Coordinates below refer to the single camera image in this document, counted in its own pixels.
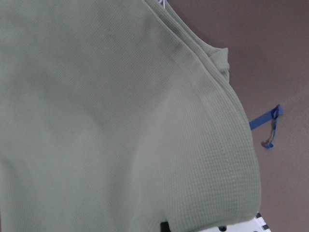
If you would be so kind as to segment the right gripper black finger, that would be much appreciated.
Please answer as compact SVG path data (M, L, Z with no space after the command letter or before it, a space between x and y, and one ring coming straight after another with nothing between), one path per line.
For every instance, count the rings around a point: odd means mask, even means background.
M161 232L169 232L169 223L167 221L160 223L160 231Z

